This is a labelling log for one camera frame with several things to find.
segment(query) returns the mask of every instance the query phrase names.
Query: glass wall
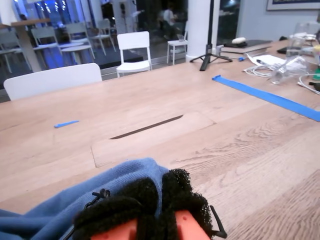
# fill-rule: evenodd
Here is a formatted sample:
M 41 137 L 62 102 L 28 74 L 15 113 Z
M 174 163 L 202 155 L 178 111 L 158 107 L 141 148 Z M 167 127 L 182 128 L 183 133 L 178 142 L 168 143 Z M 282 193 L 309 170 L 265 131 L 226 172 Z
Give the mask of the glass wall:
M 61 52 L 62 47 L 60 46 L 87 39 L 81 44 L 90 45 L 92 52 L 90 49 L 81 52 L 81 64 L 94 61 L 100 66 L 102 74 L 115 72 L 115 67 L 121 64 L 117 35 L 139 31 L 149 32 L 152 62 L 165 62 L 167 41 L 177 40 L 177 34 L 184 34 L 188 15 L 188 0 L 170 2 L 168 0 L 39 0 L 29 2 L 32 1 L 12 0 L 12 6 L 19 21 L 49 19 L 48 22 L 35 23 L 25 28 L 42 70 L 77 64 L 71 53 Z M 168 4 L 170 4 L 170 11 L 174 18 L 172 25 L 168 24 L 164 16 L 165 11 L 168 10 Z M 109 22 L 109 27 L 100 29 L 100 22 L 106 20 Z M 85 25 L 86 32 L 71 35 L 68 33 L 67 26 L 81 23 Z M 45 27 L 53 27 L 59 47 L 44 46 L 54 44 L 56 42 L 54 37 L 34 38 L 33 29 Z M 2 31 L 14 32 L 15 28 L 11 27 Z M 6 50 L 10 48 L 9 44 L 0 47 Z M 13 43 L 11 47 L 18 49 L 20 46 L 18 43 Z M 176 54 L 176 59 L 184 58 L 184 47 L 178 47 L 176 53 L 181 53 Z M 147 60 L 147 51 L 146 49 L 126 50 L 124 59 L 128 62 Z M 0 61 L 0 85 L 7 78 L 32 72 L 28 67 L 27 58 L 24 58 L 22 54 L 8 54 L 5 58 L 0 55 L 0 60 L 3 61 Z
M 241 0 L 220 0 L 217 45 L 236 38 Z

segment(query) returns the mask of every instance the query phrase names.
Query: wood grain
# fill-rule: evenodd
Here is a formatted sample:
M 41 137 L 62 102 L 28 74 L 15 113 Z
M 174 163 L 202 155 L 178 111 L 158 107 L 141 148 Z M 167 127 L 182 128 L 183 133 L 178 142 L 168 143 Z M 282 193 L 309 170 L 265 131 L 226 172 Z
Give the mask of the wood grain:
M 277 42 L 270 52 L 286 44 Z M 247 60 L 218 60 L 204 72 L 200 65 L 187 62 L 1 103 L 0 208 L 25 213 L 116 164 L 152 157 L 190 172 L 228 239 L 320 239 L 319 123 L 212 77 L 318 111 L 319 96 L 295 81 L 273 85 L 247 75 Z M 179 115 L 184 117 L 110 140 Z M 53 127 L 72 120 L 80 122 Z
M 49 22 L 51 22 L 50 18 L 29 19 L 29 20 L 12 22 L 11 27 L 27 26 L 27 25 L 34 25 L 34 24 L 49 23 Z

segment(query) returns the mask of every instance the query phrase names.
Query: table surface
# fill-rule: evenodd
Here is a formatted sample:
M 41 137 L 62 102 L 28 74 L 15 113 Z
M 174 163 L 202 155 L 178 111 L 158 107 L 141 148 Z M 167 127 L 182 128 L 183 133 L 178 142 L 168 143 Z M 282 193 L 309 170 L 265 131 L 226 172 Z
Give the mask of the table surface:
M 228 239 L 320 239 L 319 123 L 211 79 L 317 110 L 320 97 L 243 73 L 249 66 L 218 60 L 200 72 L 199 62 L 187 62 L 1 103 L 0 208 L 24 213 L 127 159 L 152 157 L 190 172 Z M 80 122 L 54 128 L 72 120 Z
M 40 18 L 40 19 L 29 19 L 29 20 L 22 20 L 22 21 L 15 21 L 11 23 L 11 27 L 19 27 L 19 26 L 28 26 L 34 24 L 42 24 L 42 23 L 49 23 L 51 20 L 50 18 Z

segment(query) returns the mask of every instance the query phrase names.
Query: orange object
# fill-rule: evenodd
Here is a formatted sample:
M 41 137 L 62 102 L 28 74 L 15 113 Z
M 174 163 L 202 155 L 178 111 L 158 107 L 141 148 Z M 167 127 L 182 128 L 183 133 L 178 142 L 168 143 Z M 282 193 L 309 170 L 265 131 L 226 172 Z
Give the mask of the orange object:
M 175 212 L 179 240 L 211 240 L 188 210 Z
M 188 210 L 175 212 L 179 240 L 211 240 Z M 137 219 L 121 224 L 107 232 L 96 234 L 91 240 L 136 240 Z
M 115 228 L 91 237 L 91 240 L 136 240 L 137 219 L 116 226 Z

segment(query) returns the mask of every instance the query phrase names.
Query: white pillar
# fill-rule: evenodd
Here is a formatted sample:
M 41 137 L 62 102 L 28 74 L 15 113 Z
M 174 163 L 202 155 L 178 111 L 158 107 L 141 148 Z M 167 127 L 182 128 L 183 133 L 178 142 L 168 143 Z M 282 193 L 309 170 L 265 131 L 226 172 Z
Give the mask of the white pillar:
M 103 20 L 104 17 L 102 15 L 102 9 L 101 9 L 101 0 L 90 0 L 91 7 L 92 7 L 92 13 L 93 18 L 95 21 L 95 26 L 98 26 L 98 22 Z
M 220 0 L 214 0 L 212 26 L 212 53 L 217 45 Z M 210 0 L 188 0 L 188 49 L 186 61 L 195 59 L 206 53 L 208 43 L 208 28 L 210 15 Z
M 11 0 L 0 0 L 0 23 L 11 25 L 12 22 L 17 22 L 14 12 L 14 3 Z
M 120 4 L 125 5 L 125 16 L 123 16 Z M 137 7 L 131 0 L 113 0 L 113 14 L 115 19 L 116 32 L 118 34 L 132 33 L 134 31 L 135 20 L 132 14 L 137 11 Z

